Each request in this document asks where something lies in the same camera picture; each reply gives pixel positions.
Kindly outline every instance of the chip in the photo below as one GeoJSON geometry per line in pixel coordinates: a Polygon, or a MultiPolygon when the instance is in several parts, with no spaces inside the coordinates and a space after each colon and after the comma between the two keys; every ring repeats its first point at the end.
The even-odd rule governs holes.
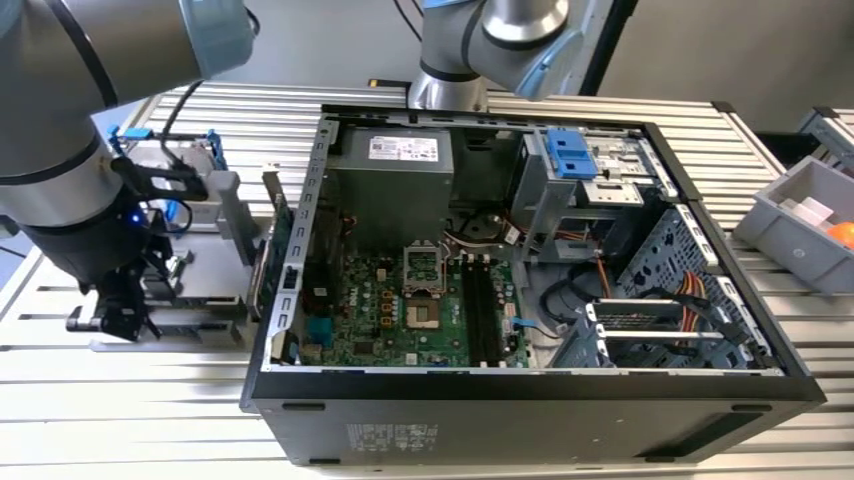
{"type": "Polygon", "coordinates": [[[374,355],[374,342],[356,342],[352,346],[354,355],[374,355]]]}

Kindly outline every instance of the metal frame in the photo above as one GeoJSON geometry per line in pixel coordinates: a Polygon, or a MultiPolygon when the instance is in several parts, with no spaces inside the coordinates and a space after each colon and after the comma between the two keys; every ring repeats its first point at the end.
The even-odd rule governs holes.
{"type": "MultiPolygon", "coordinates": [[[[143,106],[151,113],[142,115],[134,126],[160,128],[182,92],[150,100],[143,106]]],[[[753,133],[733,129],[707,102],[555,97],[531,104],[501,92],[491,92],[491,97],[493,111],[507,115],[539,112],[562,118],[594,116],[658,123],[703,195],[706,209],[727,234],[761,301],[818,377],[829,404],[699,465],[622,465],[591,472],[590,468],[601,466],[567,459],[563,464],[545,466],[386,467],[371,475],[404,479],[595,475],[638,480],[666,475],[739,480],[819,475],[826,480],[847,480],[854,475],[854,298],[818,296],[767,258],[729,239],[729,231],[750,208],[753,193],[778,175],[767,168],[763,154],[754,153],[742,138],[755,140],[753,133]]],[[[272,213],[262,182],[267,165],[278,165],[292,205],[299,198],[323,103],[402,106],[404,94],[398,88],[347,90],[212,82],[199,89],[176,122],[176,132],[204,133],[215,126],[223,133],[230,167],[243,180],[240,196],[252,202],[259,216],[272,213]]],[[[838,113],[850,124],[854,112],[838,113]]],[[[4,473],[20,479],[56,475],[238,476],[250,470],[262,476],[303,474],[304,470],[287,462],[258,417],[235,413],[248,354],[82,352],[88,338],[67,334],[62,320],[51,320],[52,313],[66,311],[79,298],[55,289],[66,285],[63,278],[50,263],[40,261],[28,278],[22,278],[20,288],[11,282],[4,289],[8,302],[3,304],[0,344],[7,351],[0,351],[0,398],[8,406],[4,422],[18,423],[0,422],[4,434],[16,435],[14,448],[4,450],[0,462],[22,465],[8,466],[4,473]],[[46,395],[63,398],[63,402],[40,401],[46,395]],[[115,401],[94,404],[91,398],[115,401]],[[86,445],[79,442],[82,436],[86,445]],[[56,445],[63,445],[62,452],[56,445]]],[[[324,476],[323,469],[315,472],[324,476]]],[[[364,472],[363,467],[336,467],[330,475],[363,478],[364,472]]]]}

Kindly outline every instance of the white object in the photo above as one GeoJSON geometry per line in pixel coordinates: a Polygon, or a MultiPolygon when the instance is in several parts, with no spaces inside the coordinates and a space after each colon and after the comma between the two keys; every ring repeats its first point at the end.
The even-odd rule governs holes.
{"type": "MultiPolygon", "coordinates": [[[[794,201],[789,199],[781,205],[785,208],[793,203],[794,201]]],[[[833,209],[813,197],[806,197],[801,203],[794,205],[791,213],[810,225],[818,227],[833,215],[833,209]]]]}
{"type": "Polygon", "coordinates": [[[517,241],[519,241],[519,230],[514,226],[507,230],[507,235],[505,235],[505,243],[510,245],[515,245],[517,241]]]}
{"type": "Polygon", "coordinates": [[[374,137],[368,152],[371,160],[439,161],[439,140],[435,138],[374,137]]]}

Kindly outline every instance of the power cable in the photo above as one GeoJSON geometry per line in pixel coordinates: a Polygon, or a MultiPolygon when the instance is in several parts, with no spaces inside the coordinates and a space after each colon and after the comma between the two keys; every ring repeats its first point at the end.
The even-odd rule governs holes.
{"type": "Polygon", "coordinates": [[[403,11],[403,7],[400,6],[400,2],[398,0],[392,0],[395,2],[395,7],[398,7],[398,13],[400,14],[400,18],[403,18],[403,21],[406,22],[406,24],[410,26],[410,30],[412,30],[412,35],[415,35],[415,38],[418,38],[418,41],[422,41],[422,36],[418,33],[418,30],[415,30],[415,25],[412,25],[412,22],[410,21],[410,17],[406,16],[406,12],[403,11]]]}
{"type": "Polygon", "coordinates": [[[11,248],[0,247],[0,251],[8,253],[10,255],[15,255],[16,257],[27,258],[27,255],[24,255],[22,252],[16,252],[11,248]]]}
{"type": "MultiPolygon", "coordinates": [[[[259,21],[258,16],[252,12],[252,10],[250,10],[248,8],[246,9],[246,14],[250,17],[250,23],[252,24],[252,32],[258,37],[258,35],[262,33],[262,22],[259,21]]],[[[199,80],[190,85],[190,87],[187,88],[187,91],[179,98],[178,103],[175,104],[172,113],[170,113],[170,118],[167,118],[166,124],[163,125],[163,131],[160,133],[160,150],[163,150],[163,153],[170,158],[174,164],[180,163],[182,159],[178,158],[178,155],[175,155],[175,152],[172,152],[172,150],[167,147],[166,142],[170,134],[172,133],[172,126],[175,125],[175,121],[178,120],[178,115],[182,113],[182,110],[184,109],[187,100],[190,100],[190,97],[192,96],[192,94],[196,93],[196,90],[199,89],[203,83],[204,83],[204,80],[199,80]]]]}

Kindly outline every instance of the gray plastic bin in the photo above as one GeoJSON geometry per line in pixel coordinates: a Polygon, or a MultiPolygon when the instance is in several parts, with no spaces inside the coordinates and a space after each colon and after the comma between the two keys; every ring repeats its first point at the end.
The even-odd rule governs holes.
{"type": "Polygon", "coordinates": [[[782,205],[787,200],[801,203],[807,197],[833,209],[827,222],[854,221],[854,179],[807,158],[757,192],[757,204],[735,228],[735,237],[815,289],[852,293],[854,251],[782,205]]]}

